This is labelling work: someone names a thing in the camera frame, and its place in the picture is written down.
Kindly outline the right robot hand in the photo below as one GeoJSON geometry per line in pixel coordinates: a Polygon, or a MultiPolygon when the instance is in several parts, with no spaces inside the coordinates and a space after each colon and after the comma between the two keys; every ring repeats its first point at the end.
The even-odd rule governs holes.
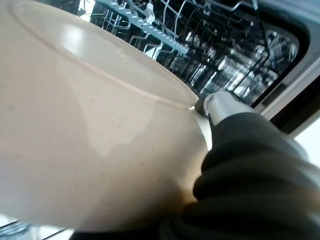
{"type": "Polygon", "coordinates": [[[73,240],[317,240],[320,170],[290,136],[231,93],[198,100],[212,149],[179,216],[123,232],[74,232],[73,240]]]}

